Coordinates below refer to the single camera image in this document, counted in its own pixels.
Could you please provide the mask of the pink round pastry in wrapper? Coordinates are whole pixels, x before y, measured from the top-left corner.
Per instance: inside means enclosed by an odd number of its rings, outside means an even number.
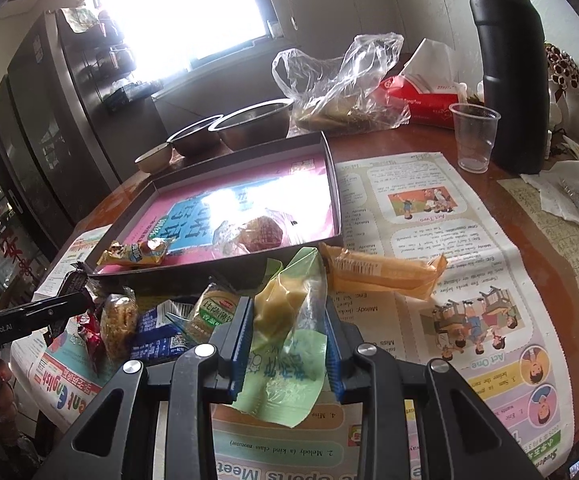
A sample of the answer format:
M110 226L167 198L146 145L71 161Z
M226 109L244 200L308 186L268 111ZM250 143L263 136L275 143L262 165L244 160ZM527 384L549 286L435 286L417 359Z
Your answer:
M281 247L284 240L282 226L270 216L224 221L212 237L212 249L219 256L264 252Z

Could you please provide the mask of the red tissue box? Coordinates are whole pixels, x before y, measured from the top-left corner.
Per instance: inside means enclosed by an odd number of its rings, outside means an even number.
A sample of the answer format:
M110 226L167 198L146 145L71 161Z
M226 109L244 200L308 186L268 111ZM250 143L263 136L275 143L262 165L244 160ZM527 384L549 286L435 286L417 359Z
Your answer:
M468 86L459 80L459 67L456 50L424 38L400 73L381 81L377 96L392 107L407 104L410 122L452 129L450 106L467 99Z

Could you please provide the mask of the small steel bowl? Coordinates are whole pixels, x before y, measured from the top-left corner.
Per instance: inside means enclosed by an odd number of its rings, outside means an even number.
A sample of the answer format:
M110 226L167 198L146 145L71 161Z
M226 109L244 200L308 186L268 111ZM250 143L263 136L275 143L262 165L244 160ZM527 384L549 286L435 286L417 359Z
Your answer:
M221 115L212 115L193 122L172 133L167 143L183 157L200 156L221 143L218 133L209 130L209 127L221 118Z

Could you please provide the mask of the small white ceramic bowl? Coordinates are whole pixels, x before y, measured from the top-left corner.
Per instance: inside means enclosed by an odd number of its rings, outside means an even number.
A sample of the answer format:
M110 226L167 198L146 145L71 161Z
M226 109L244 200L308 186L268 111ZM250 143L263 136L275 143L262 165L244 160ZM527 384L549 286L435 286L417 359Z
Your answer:
M169 167L171 156L172 146L165 142L134 159L134 163L145 174L159 174Z

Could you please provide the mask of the clear plastic bag with food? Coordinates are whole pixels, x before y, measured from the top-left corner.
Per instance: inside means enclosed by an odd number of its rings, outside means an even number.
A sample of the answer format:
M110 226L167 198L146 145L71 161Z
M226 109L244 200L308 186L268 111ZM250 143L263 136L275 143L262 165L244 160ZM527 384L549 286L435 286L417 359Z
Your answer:
M289 132L340 136L408 124L409 104L381 86L403 44L404 36L385 32L355 36L339 58L319 60L297 48L279 52L271 73L291 100Z

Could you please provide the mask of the red snack packet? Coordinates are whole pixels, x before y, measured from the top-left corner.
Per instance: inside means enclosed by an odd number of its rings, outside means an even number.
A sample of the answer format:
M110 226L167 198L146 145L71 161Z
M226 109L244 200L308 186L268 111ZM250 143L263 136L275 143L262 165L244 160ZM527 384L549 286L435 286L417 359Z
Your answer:
M78 315L76 320L77 334L84 342L92 370L99 374L106 352L96 312L88 310Z

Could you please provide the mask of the clear crispy rice cake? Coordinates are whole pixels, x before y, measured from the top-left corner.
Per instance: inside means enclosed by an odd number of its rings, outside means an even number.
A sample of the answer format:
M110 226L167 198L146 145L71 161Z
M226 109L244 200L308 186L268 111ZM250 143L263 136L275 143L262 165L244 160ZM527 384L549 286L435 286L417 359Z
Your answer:
M125 287L122 294L111 294L103 304L100 334L107 358L114 363L128 359L136 334L139 309L136 295Z

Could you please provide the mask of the dark refrigerator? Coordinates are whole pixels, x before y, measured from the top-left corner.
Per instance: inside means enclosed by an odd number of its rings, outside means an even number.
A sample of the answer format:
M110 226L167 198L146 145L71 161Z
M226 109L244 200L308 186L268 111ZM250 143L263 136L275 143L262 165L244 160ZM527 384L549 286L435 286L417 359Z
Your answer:
M65 52L66 26L63 10L41 14L0 80L0 186L49 259L124 180Z

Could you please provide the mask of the green round cracker packet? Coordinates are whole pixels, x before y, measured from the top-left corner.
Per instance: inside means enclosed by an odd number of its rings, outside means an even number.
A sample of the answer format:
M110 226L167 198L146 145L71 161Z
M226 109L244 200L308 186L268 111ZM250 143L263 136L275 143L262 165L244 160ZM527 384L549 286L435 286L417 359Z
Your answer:
M183 326L195 344L208 342L217 326L230 323L238 307L240 296L217 283L209 283L198 298L190 318Z

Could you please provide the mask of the green mung bean cake packet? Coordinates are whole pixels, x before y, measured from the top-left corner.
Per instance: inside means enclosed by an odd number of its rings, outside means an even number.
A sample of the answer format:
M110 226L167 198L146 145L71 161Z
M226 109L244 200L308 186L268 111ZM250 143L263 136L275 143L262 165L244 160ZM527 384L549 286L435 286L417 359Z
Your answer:
M253 340L235 410L288 428L307 418L325 379L326 300L320 252L300 248L254 297Z

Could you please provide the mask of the orange long wafer packet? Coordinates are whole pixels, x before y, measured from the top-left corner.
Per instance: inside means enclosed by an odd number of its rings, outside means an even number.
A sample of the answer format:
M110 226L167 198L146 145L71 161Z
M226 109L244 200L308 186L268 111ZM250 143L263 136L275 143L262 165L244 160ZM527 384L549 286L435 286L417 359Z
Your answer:
M440 255L431 261L407 260L319 245L329 289L333 292L396 292L419 300L431 298L448 266Z

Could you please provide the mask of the blue cookie packet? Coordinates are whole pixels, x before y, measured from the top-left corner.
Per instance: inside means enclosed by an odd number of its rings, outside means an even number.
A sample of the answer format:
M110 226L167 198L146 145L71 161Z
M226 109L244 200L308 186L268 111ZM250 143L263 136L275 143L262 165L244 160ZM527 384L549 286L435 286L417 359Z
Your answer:
M195 346L183 332L183 324L190 318L193 302L168 299L140 315L131 342L130 358L145 363L177 359Z

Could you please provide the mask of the clear plastic cup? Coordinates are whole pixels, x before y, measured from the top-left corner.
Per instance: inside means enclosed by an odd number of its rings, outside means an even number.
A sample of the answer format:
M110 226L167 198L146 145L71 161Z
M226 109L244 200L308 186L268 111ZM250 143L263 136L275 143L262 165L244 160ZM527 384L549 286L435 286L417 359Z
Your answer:
M453 103L449 110L459 167L471 174L484 174L489 168L501 115L489 107L471 103Z

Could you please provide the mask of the spotted decorative flowers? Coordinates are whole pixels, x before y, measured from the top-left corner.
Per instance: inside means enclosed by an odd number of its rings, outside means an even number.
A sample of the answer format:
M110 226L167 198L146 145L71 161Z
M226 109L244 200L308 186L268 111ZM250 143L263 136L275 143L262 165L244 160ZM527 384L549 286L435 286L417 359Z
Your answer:
M553 94L553 100L558 103L565 100L569 94L579 94L579 65L569 53L556 47L555 44L544 44L547 58L547 82Z

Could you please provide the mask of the large steel bowl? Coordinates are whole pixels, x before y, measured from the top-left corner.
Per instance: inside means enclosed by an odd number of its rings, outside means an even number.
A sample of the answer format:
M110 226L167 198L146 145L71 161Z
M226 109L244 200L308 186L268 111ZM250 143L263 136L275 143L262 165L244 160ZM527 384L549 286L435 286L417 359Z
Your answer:
M290 130L292 107L288 98L257 103L217 119L208 130L232 151L282 140Z

